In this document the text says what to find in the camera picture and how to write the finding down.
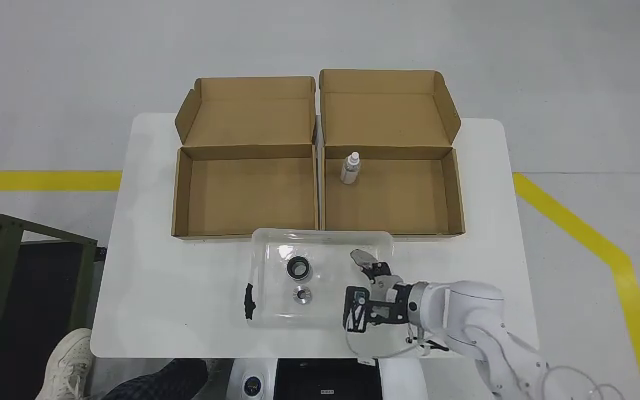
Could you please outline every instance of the checkered pants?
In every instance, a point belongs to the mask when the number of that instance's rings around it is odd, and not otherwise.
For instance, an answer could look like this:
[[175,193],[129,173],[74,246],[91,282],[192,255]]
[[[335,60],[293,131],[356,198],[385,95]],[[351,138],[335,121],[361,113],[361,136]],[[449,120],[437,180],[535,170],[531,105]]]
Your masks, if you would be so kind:
[[123,382],[103,400],[189,400],[207,383],[204,361],[176,358],[160,371]]

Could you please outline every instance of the white bottle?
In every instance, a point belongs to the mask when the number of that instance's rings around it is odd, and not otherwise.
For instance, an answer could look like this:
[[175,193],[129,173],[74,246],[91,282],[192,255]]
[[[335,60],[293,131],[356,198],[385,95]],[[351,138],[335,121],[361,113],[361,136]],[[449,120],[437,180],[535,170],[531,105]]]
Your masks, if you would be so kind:
[[342,172],[340,173],[340,180],[346,185],[350,185],[356,181],[358,172],[360,171],[360,154],[353,152],[351,155],[344,159],[342,164]]

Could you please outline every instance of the yellow floor line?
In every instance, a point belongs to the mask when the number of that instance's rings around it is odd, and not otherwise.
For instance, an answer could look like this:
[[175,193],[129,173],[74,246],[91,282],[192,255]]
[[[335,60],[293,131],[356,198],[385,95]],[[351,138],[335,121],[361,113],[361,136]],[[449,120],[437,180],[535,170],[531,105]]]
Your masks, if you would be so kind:
[[640,366],[640,287],[631,258],[524,175],[514,173],[513,183],[520,197],[609,265]]
[[121,177],[122,171],[0,171],[0,191],[117,191]]

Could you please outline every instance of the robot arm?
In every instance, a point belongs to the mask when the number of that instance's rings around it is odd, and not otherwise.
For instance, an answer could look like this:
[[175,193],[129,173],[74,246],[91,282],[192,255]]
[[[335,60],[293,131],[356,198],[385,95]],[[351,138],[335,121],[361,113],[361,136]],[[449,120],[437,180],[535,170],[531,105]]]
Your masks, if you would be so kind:
[[406,284],[366,252],[355,250],[352,258],[369,278],[371,290],[347,288],[343,324],[348,332],[365,332],[368,324],[410,323],[476,360],[497,398],[565,398],[555,382],[546,382],[549,367],[538,352],[507,330],[498,288],[473,281]]

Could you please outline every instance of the box lid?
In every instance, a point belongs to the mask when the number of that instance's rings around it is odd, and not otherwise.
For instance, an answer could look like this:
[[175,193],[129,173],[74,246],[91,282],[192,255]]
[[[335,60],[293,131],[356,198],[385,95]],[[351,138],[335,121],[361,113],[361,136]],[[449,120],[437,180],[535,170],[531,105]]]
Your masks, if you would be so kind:
[[311,143],[312,77],[199,78],[178,115],[186,147]]
[[327,146],[451,146],[460,129],[437,71],[325,69],[320,91]]

